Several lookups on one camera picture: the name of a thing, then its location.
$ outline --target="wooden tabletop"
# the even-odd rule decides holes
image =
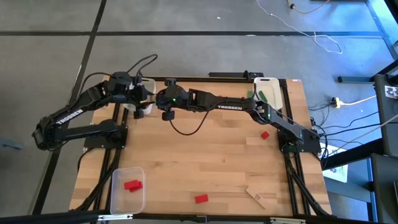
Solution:
[[[230,97],[247,96],[252,87],[248,83],[178,84],[186,90],[194,88]],[[156,85],[158,91],[164,88],[163,83]],[[294,120],[311,128],[301,81],[287,80],[287,88]],[[93,122],[110,119],[113,109],[110,105],[95,111]],[[180,131],[190,133],[204,115],[176,110],[173,122]],[[259,125],[241,111],[213,110],[196,134],[182,136],[169,122],[162,121],[161,116],[161,111],[154,107],[143,119],[135,120],[132,115],[128,118],[127,144],[119,163],[120,168],[144,169],[144,213],[292,215],[276,128]],[[260,137],[264,131],[270,134],[266,140]],[[104,149],[95,149],[82,159],[70,208],[79,206],[97,184],[103,155]],[[331,213],[319,161],[312,154],[300,155],[306,186],[323,209]],[[245,192],[248,185],[258,189],[266,199],[267,209]],[[298,210],[303,213],[300,191],[295,188]],[[208,194],[209,202],[196,204],[194,197],[202,194]]]

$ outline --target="gray floor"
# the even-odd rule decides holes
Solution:
[[[285,1],[260,2],[269,12],[300,30],[377,31],[362,2],[331,3],[306,16],[288,9]],[[309,0],[296,2],[302,10],[319,4]],[[377,10],[385,10],[380,0],[372,0],[372,4]],[[0,30],[91,30],[99,5],[100,0],[0,0]],[[383,16],[381,20],[388,25],[386,29],[394,30],[390,17]],[[265,15],[253,0],[114,0],[108,1],[99,30],[290,29]],[[157,53],[159,59],[146,68],[144,74],[199,77],[208,72],[250,70],[264,72],[269,77],[301,79],[309,106],[324,104],[333,96],[350,102],[373,95],[371,85],[340,85],[336,77],[371,76],[391,63],[384,41],[377,37],[335,39],[343,49],[342,55],[325,52],[307,37],[97,37],[86,73],[125,70],[136,60]],[[41,117],[67,102],[87,41],[87,37],[0,37],[0,136],[26,146],[22,151],[1,149],[0,217],[25,215],[30,211],[48,156],[48,152],[36,149],[30,134]],[[337,50],[325,39],[320,42]],[[87,85],[98,81],[99,78],[94,78]],[[375,111],[375,99],[331,109],[325,126],[348,124]],[[312,116],[320,123],[325,113],[325,110],[317,111]],[[90,116],[85,114],[72,125],[88,124]],[[373,116],[358,121],[354,127],[376,122],[378,118]],[[350,140],[364,132],[365,129],[353,131],[335,138]],[[378,131],[360,141],[368,142],[379,136]],[[340,146],[341,142],[330,144]],[[68,209],[81,149],[82,141],[70,142],[62,149],[45,213]],[[330,200],[333,213],[340,217],[367,217],[366,206],[343,213],[334,205],[350,208],[357,202],[335,195],[330,196]]]

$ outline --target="black stand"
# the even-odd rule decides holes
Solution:
[[[394,72],[395,70],[398,69],[398,60],[395,60],[392,62],[390,65],[388,65],[386,68],[383,68],[380,72],[377,72],[376,74],[380,75],[385,75]],[[391,78],[392,80],[397,80],[398,75],[394,76]],[[338,77],[337,78],[339,83],[362,83],[362,84],[367,84],[367,83],[373,83],[374,82],[374,76],[373,77]]]
[[[322,170],[332,169],[349,164],[351,162],[369,158],[372,153],[379,155],[384,154],[383,142],[381,138],[345,152],[337,153],[336,155],[330,156],[326,159],[322,159]]]

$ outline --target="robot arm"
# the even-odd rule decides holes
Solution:
[[[86,111],[94,111],[109,103],[130,103],[136,106],[135,118],[142,117],[142,109],[149,103],[146,100],[149,93],[141,85],[141,77],[132,78],[126,72],[115,72],[109,81],[103,81],[88,88],[78,97],[76,102],[66,105],[57,112],[40,119],[32,136],[36,145],[42,150],[55,149],[65,141],[90,136],[106,136],[117,139],[119,130],[111,119],[100,124],[78,128],[62,128],[64,124],[75,119]]]
[[[193,112],[207,112],[211,110],[245,111],[259,124],[270,124],[283,131],[287,142],[303,144],[303,129],[297,124],[290,124],[280,116],[271,105],[265,102],[256,102],[253,98],[230,98],[215,96],[200,90],[185,91],[176,85],[174,79],[165,82],[166,89],[156,94],[156,105],[164,111],[162,119],[174,119],[172,108],[179,108]]]

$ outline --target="red block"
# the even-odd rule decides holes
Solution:
[[[125,190],[129,190],[129,189],[138,187],[139,186],[139,182],[140,182],[139,180],[132,180],[132,181],[129,181],[129,182],[125,182],[124,183],[124,189]]]
[[[139,190],[142,188],[142,182],[139,181],[138,186],[137,187],[133,187],[130,189],[130,192],[135,192],[136,190]]]
[[[269,136],[269,134],[268,134],[267,131],[264,131],[264,133],[261,134],[261,137],[262,137],[263,139],[267,139],[268,136]]]
[[[195,197],[196,203],[202,203],[202,202],[208,202],[208,201],[209,201],[209,196],[207,196],[207,194],[199,195],[199,196]]]

